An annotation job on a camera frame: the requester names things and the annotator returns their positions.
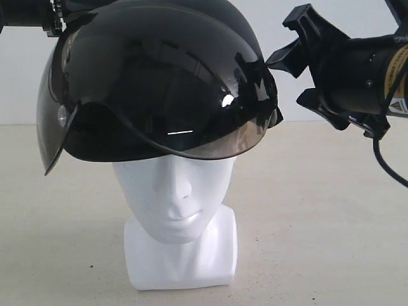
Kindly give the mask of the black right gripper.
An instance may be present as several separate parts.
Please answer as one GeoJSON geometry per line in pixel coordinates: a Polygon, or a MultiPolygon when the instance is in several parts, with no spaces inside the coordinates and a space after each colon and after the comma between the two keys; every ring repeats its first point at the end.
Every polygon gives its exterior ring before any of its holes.
{"type": "Polygon", "coordinates": [[[391,37],[350,38],[310,3],[294,7],[282,25],[298,37],[276,50],[266,65],[295,78],[309,69],[314,87],[305,89],[297,104],[339,131],[351,124],[366,134],[387,131],[384,81],[391,37]]]}

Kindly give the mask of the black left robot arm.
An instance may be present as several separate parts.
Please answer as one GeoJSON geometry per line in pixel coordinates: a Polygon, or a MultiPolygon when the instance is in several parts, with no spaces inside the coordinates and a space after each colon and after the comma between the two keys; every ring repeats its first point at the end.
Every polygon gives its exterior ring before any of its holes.
{"type": "Polygon", "coordinates": [[[1,31],[4,27],[39,27],[48,37],[62,34],[65,1],[1,0],[1,31]]]}

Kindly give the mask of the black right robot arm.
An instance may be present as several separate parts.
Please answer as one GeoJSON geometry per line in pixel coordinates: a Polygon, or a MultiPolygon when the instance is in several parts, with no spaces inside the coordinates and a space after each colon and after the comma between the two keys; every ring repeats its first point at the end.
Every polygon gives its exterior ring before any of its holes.
{"type": "Polygon", "coordinates": [[[308,69],[314,86],[296,102],[337,130],[354,124],[372,138],[389,116],[407,117],[407,1],[386,5],[397,30],[368,38],[348,36],[310,3],[296,6],[282,24],[298,37],[266,62],[295,78],[308,69]]]}

